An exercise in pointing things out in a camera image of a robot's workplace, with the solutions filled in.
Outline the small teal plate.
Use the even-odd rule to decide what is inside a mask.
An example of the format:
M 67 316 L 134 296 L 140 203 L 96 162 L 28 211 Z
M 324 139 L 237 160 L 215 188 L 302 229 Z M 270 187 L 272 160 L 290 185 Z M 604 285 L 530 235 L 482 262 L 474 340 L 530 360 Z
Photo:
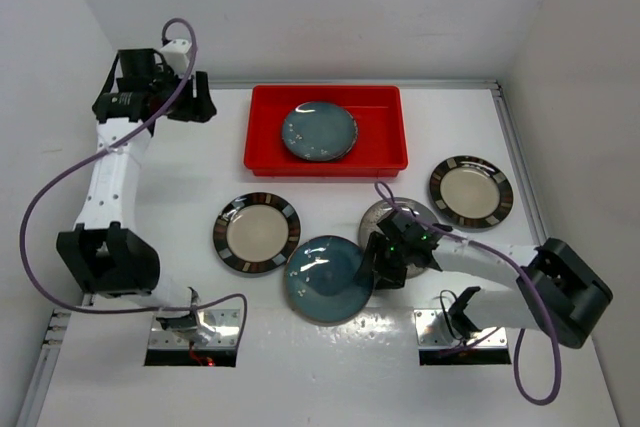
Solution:
M 349 143 L 348 120 L 347 110 L 335 103 L 305 102 L 286 115 L 281 139 L 286 149 L 302 160 L 339 160 Z

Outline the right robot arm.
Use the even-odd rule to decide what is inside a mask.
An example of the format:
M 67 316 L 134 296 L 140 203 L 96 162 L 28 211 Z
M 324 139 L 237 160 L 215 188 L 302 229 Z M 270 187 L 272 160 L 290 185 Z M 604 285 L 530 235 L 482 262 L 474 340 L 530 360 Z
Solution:
M 407 266 L 467 274 L 499 284 L 470 286 L 445 313 L 453 333 L 470 338 L 488 327 L 536 329 L 579 349 L 613 300 L 609 286 L 565 242 L 485 244 L 451 226 L 391 210 L 369 235 L 354 279 L 375 289 L 404 287 Z

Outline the blue floral plate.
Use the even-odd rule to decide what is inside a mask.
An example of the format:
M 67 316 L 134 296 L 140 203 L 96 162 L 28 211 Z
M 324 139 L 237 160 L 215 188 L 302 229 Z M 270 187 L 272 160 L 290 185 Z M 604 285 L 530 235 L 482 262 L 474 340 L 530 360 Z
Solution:
M 358 124 L 355 117 L 349 111 L 347 111 L 347 114 L 349 117 L 349 120 L 348 120 L 349 143 L 347 144 L 343 152 L 344 156 L 348 155 L 351 152 L 351 150 L 353 149 L 353 147 L 355 146 L 358 140 L 358 135 L 359 135 L 359 128 L 358 128 Z

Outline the metal base plate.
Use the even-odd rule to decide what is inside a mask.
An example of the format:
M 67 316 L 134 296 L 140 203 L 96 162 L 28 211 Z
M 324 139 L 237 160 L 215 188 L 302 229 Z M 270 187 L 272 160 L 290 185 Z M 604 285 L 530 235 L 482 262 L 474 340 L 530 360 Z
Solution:
M 417 344 L 421 350 L 502 349 L 508 347 L 505 328 L 489 327 L 479 332 L 472 332 L 468 339 L 463 339 L 461 334 L 449 332 L 441 309 L 415 309 L 413 315 Z
M 161 314 L 152 320 L 148 347 L 155 350 L 231 349 L 239 336 L 240 311 L 208 309 L 196 313 L 169 316 Z

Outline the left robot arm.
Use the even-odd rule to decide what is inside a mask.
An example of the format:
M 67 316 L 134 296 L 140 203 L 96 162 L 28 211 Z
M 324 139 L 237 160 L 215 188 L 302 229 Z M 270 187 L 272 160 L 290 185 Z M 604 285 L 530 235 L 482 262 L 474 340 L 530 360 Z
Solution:
M 156 250 L 135 228 L 135 199 L 145 152 L 154 135 L 152 115 L 170 97 L 172 120 L 205 123 L 216 113 L 203 72 L 187 72 L 193 46 L 164 42 L 161 49 L 118 52 L 92 110 L 97 149 L 86 200 L 72 230 L 59 233 L 56 249 L 82 291 L 156 307 L 161 328 L 204 344 L 215 325 L 195 308 L 199 300 L 161 271 Z

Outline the large teal plate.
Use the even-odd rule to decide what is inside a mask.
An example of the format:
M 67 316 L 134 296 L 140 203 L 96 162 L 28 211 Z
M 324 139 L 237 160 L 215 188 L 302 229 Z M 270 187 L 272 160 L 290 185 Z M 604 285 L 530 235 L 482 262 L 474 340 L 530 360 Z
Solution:
M 363 250 L 343 237 L 324 235 L 300 245 L 284 270 L 290 308 L 320 325 L 344 323 L 369 302 L 374 277 L 362 268 Z

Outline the red plastic bin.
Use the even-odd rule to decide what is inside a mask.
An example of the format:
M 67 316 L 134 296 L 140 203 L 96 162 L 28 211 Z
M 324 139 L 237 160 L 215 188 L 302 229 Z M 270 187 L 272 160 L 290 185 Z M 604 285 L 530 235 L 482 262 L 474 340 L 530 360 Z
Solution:
M 294 107 L 326 101 L 358 126 L 353 149 L 333 162 L 302 160 L 285 147 L 281 128 Z M 244 165 L 262 177 L 393 178 L 408 166 L 401 95 L 396 86 L 258 85 L 250 103 Z

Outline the striped rim plate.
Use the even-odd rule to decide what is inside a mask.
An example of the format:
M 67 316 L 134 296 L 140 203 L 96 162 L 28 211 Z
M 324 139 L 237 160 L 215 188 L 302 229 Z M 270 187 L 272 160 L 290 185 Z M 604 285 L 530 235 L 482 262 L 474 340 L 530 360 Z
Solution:
M 469 155 L 448 157 L 427 184 L 434 207 L 454 225 L 490 229 L 503 222 L 514 205 L 507 175 L 491 162 Z
M 212 231 L 220 260 L 242 275 L 262 275 L 284 266 L 298 247 L 301 224 L 294 206 L 269 192 L 230 201 Z

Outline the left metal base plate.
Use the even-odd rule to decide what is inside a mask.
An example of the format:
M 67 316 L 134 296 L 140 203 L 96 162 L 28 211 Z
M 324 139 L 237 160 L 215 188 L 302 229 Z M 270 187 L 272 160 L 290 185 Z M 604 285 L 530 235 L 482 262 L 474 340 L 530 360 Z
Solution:
M 239 336 L 240 311 L 208 309 L 196 313 L 169 316 L 161 314 L 152 320 L 148 347 L 155 350 L 231 349 Z

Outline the grey reindeer plate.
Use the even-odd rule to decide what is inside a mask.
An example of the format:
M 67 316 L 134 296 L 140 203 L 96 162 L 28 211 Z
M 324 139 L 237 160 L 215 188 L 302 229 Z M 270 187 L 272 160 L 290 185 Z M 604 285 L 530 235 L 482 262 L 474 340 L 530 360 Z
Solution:
M 403 211 L 411 213 L 415 217 L 420 217 L 431 224 L 438 222 L 438 218 L 428 207 L 414 199 L 396 197 L 395 201 Z M 358 242 L 362 249 L 366 248 L 369 236 L 372 232 L 381 233 L 380 228 L 377 226 L 377 222 L 390 211 L 391 207 L 385 201 L 380 200 L 372 204 L 364 213 L 358 231 Z M 418 267 L 414 263 L 408 263 L 407 278 L 412 279 L 418 277 L 426 270 L 426 267 Z

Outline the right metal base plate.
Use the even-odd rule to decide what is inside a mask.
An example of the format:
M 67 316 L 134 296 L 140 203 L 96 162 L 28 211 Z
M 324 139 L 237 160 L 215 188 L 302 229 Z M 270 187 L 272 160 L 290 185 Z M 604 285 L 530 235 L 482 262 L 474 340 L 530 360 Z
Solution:
M 449 332 L 441 309 L 415 309 L 413 315 L 417 344 L 421 350 L 502 349 L 508 347 L 505 328 L 489 327 L 479 332 L 472 332 L 468 339 L 463 339 L 461 334 Z

